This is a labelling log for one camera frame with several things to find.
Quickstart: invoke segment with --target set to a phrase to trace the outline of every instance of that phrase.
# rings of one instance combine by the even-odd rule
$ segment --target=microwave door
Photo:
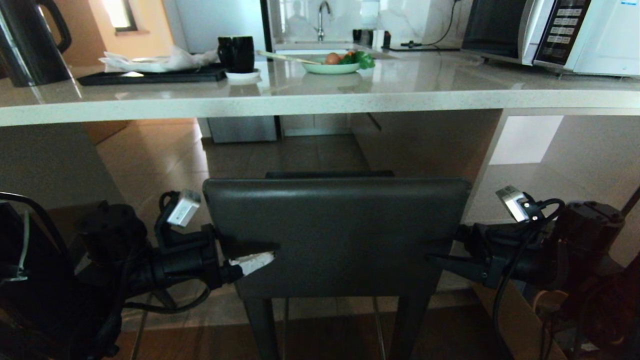
[[[554,0],[528,0],[525,4],[518,32],[522,64],[533,65],[553,5]]]
[[[541,0],[475,0],[462,49],[486,58],[526,63]],[[532,63],[533,54],[528,62]]]

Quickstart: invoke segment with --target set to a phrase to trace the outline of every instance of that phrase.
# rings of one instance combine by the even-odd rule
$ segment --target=faucet
[[[324,40],[324,30],[322,29],[322,9],[325,5],[326,5],[326,13],[328,15],[331,15],[331,6],[329,6],[329,3],[327,3],[326,0],[324,0],[322,3],[320,3],[320,8],[318,9],[318,27],[316,30],[318,30],[319,42]]]

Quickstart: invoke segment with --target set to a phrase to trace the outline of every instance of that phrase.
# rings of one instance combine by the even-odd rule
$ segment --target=microwave control panel
[[[556,0],[536,60],[564,65],[589,8],[590,0]]]

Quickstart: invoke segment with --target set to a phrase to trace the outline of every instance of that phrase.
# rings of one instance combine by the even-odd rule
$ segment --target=countertop edge
[[[523,108],[607,108],[628,110],[629,115],[636,115],[640,114],[640,92],[556,89],[516,92],[467,90],[277,97],[114,99],[0,108],[0,126],[188,117]]]

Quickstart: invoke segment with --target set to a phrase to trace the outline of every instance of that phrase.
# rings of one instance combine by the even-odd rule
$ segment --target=egg
[[[331,53],[326,56],[326,59],[324,59],[324,63],[327,65],[335,65],[338,61],[340,61],[340,55],[336,53]]]

